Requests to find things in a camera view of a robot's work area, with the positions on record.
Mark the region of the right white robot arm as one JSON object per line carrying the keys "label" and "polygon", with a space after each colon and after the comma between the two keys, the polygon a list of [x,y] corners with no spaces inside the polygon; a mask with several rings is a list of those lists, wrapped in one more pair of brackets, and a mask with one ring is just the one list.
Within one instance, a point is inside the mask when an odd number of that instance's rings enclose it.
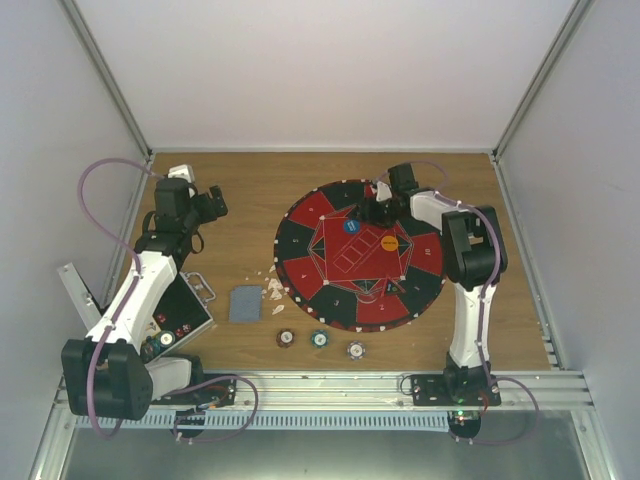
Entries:
{"label": "right white robot arm", "polygon": [[464,405],[494,383],[489,318],[500,276],[508,265],[496,211],[451,199],[437,188],[421,188],[410,163],[395,165],[375,178],[373,192],[373,197],[358,205],[358,220],[389,227],[410,217],[441,233],[445,273],[455,289],[454,334],[442,388],[447,400]]}

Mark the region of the teal blue chip stack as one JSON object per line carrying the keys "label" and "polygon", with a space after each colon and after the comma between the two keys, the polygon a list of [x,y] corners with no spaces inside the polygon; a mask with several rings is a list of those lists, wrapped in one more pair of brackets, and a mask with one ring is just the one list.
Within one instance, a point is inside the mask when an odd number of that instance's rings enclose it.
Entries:
{"label": "teal blue chip stack", "polygon": [[315,330],[311,334],[310,341],[315,348],[324,348],[329,344],[329,334],[324,329]]}

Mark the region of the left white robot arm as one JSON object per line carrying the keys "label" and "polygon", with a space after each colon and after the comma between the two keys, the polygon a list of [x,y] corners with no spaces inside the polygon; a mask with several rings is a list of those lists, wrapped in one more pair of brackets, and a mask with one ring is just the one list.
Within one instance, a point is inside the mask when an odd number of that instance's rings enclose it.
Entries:
{"label": "left white robot arm", "polygon": [[179,177],[155,187],[155,208],[143,222],[132,266],[101,320],[61,352],[71,411],[139,420],[151,403],[173,393],[185,404],[203,398],[206,380],[196,356],[179,348],[213,324],[205,302],[180,270],[201,225],[227,215],[219,186],[200,193]]}

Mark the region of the blue small blind button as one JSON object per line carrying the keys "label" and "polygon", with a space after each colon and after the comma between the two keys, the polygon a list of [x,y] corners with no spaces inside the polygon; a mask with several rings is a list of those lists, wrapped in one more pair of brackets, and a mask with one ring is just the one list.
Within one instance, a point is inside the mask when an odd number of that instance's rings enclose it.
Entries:
{"label": "blue small blind button", "polygon": [[343,229],[348,234],[357,234],[360,231],[360,222],[356,219],[346,219],[343,223]]}

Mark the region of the purple white chip stack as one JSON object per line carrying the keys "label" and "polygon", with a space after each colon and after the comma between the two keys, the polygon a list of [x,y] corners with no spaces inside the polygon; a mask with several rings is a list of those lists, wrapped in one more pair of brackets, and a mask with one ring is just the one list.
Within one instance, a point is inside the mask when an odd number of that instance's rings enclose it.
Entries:
{"label": "purple white chip stack", "polygon": [[366,348],[363,343],[359,341],[352,341],[346,348],[347,356],[351,360],[360,360],[366,354]]}

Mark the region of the orange big blind button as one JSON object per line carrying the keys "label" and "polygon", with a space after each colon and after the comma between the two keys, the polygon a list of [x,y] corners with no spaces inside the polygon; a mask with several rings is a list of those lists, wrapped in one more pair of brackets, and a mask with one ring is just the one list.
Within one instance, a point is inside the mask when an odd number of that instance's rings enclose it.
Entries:
{"label": "orange big blind button", "polygon": [[381,247],[388,252],[397,251],[399,248],[398,238],[394,235],[386,235],[381,239]]}

